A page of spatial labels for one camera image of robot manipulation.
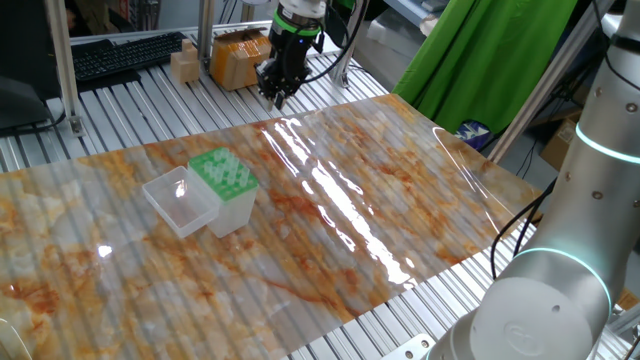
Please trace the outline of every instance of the metal pole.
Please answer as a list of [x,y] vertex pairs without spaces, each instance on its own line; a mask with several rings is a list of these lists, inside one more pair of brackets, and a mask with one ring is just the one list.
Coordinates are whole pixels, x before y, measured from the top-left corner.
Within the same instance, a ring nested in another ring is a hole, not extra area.
[[[598,0],[600,13],[606,13],[613,2],[614,0]],[[529,123],[533,120],[533,115],[540,108],[542,102],[549,97],[558,80],[564,75],[569,65],[571,65],[591,34],[593,34],[593,31],[598,27],[598,20],[593,10],[593,4],[589,5],[589,8],[587,8],[576,27],[571,31],[551,65],[538,81],[538,85],[536,85],[527,101],[520,108],[518,115],[513,119],[507,131],[502,135],[491,154],[489,154],[489,160],[497,164],[504,159],[516,140],[529,126]]]
[[255,6],[242,4],[242,16],[240,17],[241,22],[253,21],[253,13],[255,11]]
[[58,66],[58,80],[62,90],[64,112],[71,125],[71,133],[75,136],[84,136],[85,131],[80,120],[80,100],[78,100],[76,74],[71,56],[69,29],[67,28],[67,10],[63,0],[46,0],[45,4]]
[[200,19],[198,21],[198,59],[211,57],[213,44],[213,5],[214,0],[200,0]]
[[[355,2],[355,9],[353,9],[353,14],[357,14],[357,15],[351,16],[351,18],[349,19],[349,24],[347,25],[349,38],[355,37],[358,35],[355,33],[356,23],[358,22],[358,18],[362,15],[362,12],[367,11],[368,6],[369,6],[369,0],[359,0]],[[344,55],[342,60],[340,60],[338,65],[336,65],[336,67],[331,71],[330,76],[334,84],[342,87],[349,86],[349,79],[347,78],[347,67],[351,62],[351,58],[353,57],[353,50],[355,49],[355,47],[356,47],[356,40],[354,39],[349,49],[347,49],[347,53]]]

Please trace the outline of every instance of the transparent container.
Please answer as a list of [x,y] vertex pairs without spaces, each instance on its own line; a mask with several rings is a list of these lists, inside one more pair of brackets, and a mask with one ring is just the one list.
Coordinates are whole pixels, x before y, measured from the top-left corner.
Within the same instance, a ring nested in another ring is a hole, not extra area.
[[144,196],[180,237],[184,238],[218,216],[219,202],[209,187],[179,166],[142,185]]

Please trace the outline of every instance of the table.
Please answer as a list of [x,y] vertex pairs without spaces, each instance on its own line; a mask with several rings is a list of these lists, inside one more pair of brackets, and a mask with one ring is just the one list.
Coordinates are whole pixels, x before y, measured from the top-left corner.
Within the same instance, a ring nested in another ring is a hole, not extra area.
[[[260,181],[250,223],[179,240],[141,185],[219,146]],[[5,173],[0,318],[39,357],[278,359],[536,194],[395,95]]]
[[[213,36],[247,27],[269,27],[271,22],[216,25]],[[196,28],[176,29],[194,44]],[[91,36],[74,38],[72,45],[109,39],[120,44],[155,36],[167,31]],[[337,57],[338,48],[325,41],[322,55],[309,51],[309,66],[319,73]],[[351,68],[350,87],[334,86],[328,76],[304,84],[284,108],[267,109],[260,103],[257,86],[225,91],[216,84],[205,69],[200,79],[180,84],[171,76],[170,65],[149,66],[138,70],[140,81],[128,82],[82,92],[79,113],[87,136],[75,137],[67,123],[54,131],[38,135],[0,138],[0,171],[14,171],[26,167],[65,159],[94,155],[206,131],[224,129],[279,116],[314,111],[327,106],[367,99],[387,93],[366,72]],[[60,99],[47,101],[53,117],[63,110]]]

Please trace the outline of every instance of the cardboard box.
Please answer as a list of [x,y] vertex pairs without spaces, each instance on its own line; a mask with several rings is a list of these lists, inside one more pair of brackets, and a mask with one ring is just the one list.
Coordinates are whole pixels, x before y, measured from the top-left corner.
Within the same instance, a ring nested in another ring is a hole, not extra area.
[[216,36],[213,40],[209,73],[225,90],[255,85],[255,64],[266,60],[271,52],[269,39],[260,29],[248,29]]
[[569,145],[576,136],[576,123],[571,119],[564,119],[562,125],[558,128],[547,146],[540,154],[549,165],[553,166],[556,170],[560,171],[562,162],[564,161]]
[[109,24],[108,6],[103,0],[76,0],[80,14],[93,35],[106,34]]

